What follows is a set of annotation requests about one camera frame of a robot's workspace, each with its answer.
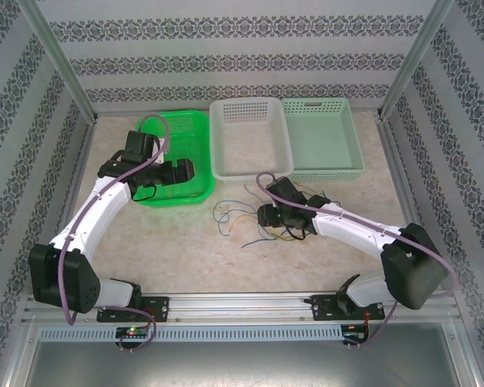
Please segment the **bright green plastic basket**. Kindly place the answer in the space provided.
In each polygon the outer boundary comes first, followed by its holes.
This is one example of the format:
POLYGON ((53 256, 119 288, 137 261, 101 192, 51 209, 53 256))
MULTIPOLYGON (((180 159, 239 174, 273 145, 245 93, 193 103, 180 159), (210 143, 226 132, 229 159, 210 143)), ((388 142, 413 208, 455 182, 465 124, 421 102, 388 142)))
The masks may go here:
POLYGON ((140 187, 134 199, 143 206, 155 208, 200 204, 215 187, 211 172, 209 118, 200 110, 166 111, 160 115, 169 124, 170 148, 165 160, 176 165, 178 159, 190 159, 195 176, 182 184, 159 185, 155 189, 140 187))

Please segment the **white plastic basket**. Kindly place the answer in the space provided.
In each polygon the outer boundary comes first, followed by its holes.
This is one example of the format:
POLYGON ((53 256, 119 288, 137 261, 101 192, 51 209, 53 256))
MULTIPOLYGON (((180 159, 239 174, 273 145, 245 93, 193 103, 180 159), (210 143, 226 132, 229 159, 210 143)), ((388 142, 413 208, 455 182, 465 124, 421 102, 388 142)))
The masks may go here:
POLYGON ((294 171, 282 102, 277 98, 229 98, 209 107, 211 172, 218 181, 253 181, 258 173, 294 171))

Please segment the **mint green plastic basket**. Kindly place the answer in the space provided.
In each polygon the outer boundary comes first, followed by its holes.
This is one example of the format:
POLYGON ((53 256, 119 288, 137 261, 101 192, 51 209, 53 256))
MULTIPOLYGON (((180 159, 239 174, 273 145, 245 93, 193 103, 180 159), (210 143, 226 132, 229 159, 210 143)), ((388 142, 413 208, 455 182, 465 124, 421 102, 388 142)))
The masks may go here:
POLYGON ((296 180, 353 181, 365 170, 346 98, 284 98, 296 180))

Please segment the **grey metal panel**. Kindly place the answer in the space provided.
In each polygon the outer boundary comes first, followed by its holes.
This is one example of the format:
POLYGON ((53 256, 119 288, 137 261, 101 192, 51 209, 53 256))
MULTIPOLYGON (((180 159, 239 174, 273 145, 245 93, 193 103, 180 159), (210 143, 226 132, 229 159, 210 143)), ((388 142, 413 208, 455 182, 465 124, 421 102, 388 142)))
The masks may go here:
POLYGON ((27 387, 484 387, 437 323, 394 324, 372 343, 39 343, 27 387))

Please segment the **left controller circuit board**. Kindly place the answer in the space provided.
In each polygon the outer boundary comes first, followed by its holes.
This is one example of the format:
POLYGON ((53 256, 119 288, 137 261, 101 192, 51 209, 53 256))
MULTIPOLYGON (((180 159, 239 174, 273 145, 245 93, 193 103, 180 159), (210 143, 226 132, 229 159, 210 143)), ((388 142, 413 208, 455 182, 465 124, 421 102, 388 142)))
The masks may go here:
POLYGON ((146 327, 117 327, 116 339, 147 339, 148 328, 146 327))

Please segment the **aluminium side rail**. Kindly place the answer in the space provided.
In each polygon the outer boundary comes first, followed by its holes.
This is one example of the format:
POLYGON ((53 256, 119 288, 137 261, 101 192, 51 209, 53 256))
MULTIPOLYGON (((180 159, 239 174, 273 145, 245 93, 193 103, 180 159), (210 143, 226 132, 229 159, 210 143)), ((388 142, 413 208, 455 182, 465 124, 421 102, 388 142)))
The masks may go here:
POLYGON ((73 116, 65 119, 28 223, 29 234, 23 244, 23 277, 31 278, 35 300, 57 307, 61 306, 58 282, 61 250, 54 246, 52 238, 65 228, 67 218, 72 214, 80 185, 80 168, 85 164, 86 146, 93 127, 93 123, 84 123, 73 116))
POLYGON ((447 251, 439 228, 434 223, 433 216, 430 214, 425 215, 419 211, 418 200, 415 195, 416 190, 412 190, 412 182, 418 182, 419 178, 415 177, 415 179, 412 180, 409 175, 410 169, 405 170, 404 163, 398 153, 393 135, 390 132, 388 122, 384 122, 376 114, 373 117, 405 221, 407 223, 417 223, 420 226, 423 226, 441 255, 451 263, 451 256, 447 251))

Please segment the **aluminium mounting rail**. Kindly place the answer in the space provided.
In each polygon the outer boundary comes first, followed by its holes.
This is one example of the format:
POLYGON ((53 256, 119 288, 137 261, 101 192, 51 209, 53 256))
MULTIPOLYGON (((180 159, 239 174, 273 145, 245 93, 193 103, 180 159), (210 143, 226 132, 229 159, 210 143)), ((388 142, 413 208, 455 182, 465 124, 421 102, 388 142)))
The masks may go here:
MULTIPOLYGON (((303 302, 313 292, 292 293, 171 293, 167 324, 245 325, 309 323, 311 307, 303 302)), ((430 299, 419 310, 383 302, 393 323, 444 323, 461 319, 457 300, 430 299)))

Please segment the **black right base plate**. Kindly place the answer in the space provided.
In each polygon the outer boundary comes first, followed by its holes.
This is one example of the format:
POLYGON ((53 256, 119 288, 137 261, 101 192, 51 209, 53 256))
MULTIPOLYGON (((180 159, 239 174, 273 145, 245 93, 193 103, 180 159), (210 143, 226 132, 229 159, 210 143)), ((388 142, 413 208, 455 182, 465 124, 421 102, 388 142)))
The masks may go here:
POLYGON ((366 307, 358 306, 347 296, 335 294, 316 294, 304 298, 303 302, 311 307, 315 321, 382 321, 386 315, 382 306, 377 303, 366 307))

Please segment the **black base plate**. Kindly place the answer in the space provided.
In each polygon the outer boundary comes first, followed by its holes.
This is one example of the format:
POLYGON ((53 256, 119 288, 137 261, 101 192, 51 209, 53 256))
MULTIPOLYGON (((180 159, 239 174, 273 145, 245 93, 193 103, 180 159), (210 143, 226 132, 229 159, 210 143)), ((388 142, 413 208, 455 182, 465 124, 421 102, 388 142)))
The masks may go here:
POLYGON ((315 321, 382 321, 386 315, 382 306, 377 303, 366 307, 358 306, 347 296, 335 294, 316 294, 304 298, 303 302, 311 307, 315 321))
MULTIPOLYGON (((169 298, 141 296, 137 301, 131 302, 128 307, 142 310, 153 316, 157 323, 164 323, 168 318, 169 298)), ((139 323, 147 321, 148 318, 143 315, 125 310, 100 309, 97 313, 98 323, 139 323)))

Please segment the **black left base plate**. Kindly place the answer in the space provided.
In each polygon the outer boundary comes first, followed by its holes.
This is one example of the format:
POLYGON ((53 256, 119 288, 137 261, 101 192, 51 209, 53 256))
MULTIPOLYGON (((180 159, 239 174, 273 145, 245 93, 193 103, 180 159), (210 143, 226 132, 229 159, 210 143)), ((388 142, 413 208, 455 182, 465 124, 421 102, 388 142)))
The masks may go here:
MULTIPOLYGON (((137 301, 131 302, 128 307, 142 310, 153 316, 157 323, 164 323, 168 318, 169 298, 141 296, 137 301)), ((98 323, 139 323, 147 321, 148 318, 143 315, 125 310, 100 309, 97 313, 98 323)))

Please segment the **aluminium frame post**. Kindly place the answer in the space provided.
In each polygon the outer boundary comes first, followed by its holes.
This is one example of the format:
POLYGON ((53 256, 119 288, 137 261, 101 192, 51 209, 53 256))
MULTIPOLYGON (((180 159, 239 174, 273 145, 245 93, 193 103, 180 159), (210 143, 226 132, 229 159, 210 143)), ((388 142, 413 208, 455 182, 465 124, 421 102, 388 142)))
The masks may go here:
POLYGON ((15 0, 88 123, 97 113, 36 0, 15 0))
POLYGON ((390 85, 383 103, 378 108, 378 117, 381 121, 387 118, 395 107, 402 92, 407 87, 412 74, 423 59, 430 42, 443 23, 444 18, 456 0, 435 0, 433 6, 424 20, 405 60, 400 66, 398 74, 390 85))

